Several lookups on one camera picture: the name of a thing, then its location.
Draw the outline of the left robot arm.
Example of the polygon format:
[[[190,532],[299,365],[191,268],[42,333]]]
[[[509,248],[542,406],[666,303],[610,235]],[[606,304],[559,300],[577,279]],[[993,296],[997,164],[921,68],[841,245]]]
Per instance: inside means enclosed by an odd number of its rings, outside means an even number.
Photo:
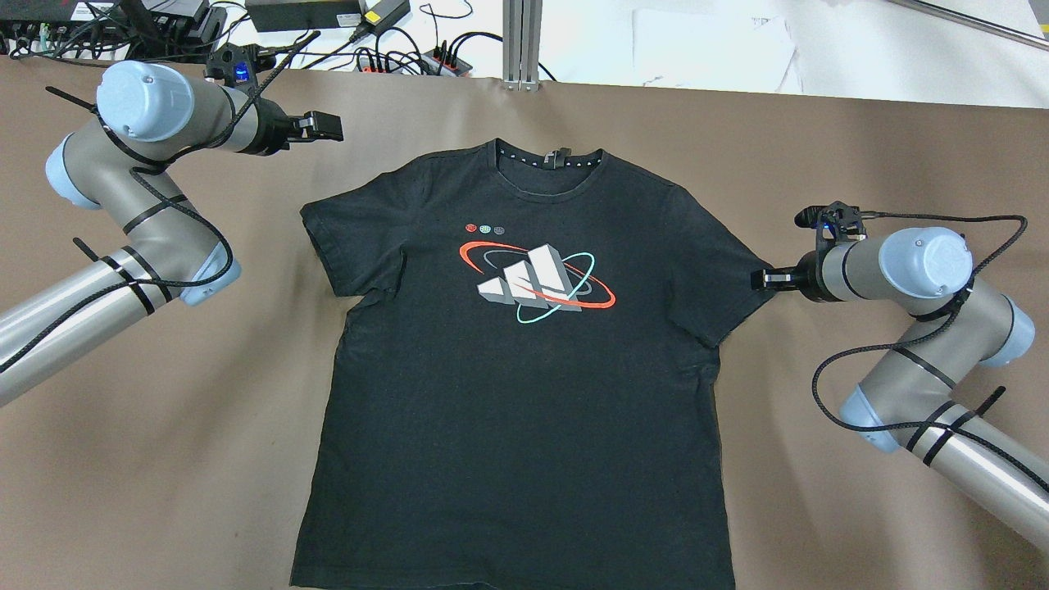
[[[174,161],[206,148],[272,156],[292,144],[343,138],[338,115],[286,115],[259,89],[135,61],[102,73],[89,112],[45,172],[60,197],[105,211],[128,243],[2,315],[3,404],[162,305],[199,305],[238,279],[228,239],[168,175]]]

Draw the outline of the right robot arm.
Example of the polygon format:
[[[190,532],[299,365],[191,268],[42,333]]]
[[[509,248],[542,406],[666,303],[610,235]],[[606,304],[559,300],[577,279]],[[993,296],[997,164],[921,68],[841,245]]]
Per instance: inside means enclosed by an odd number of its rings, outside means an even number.
[[[1022,357],[1037,332],[1028,315],[975,272],[962,235],[942,227],[883,236],[837,235],[798,264],[751,274],[761,291],[798,291],[813,302],[892,300],[913,324],[839,410],[825,414],[881,452],[903,449],[1026,538],[1048,542],[1047,463],[967,408],[956,386],[975,367]]]

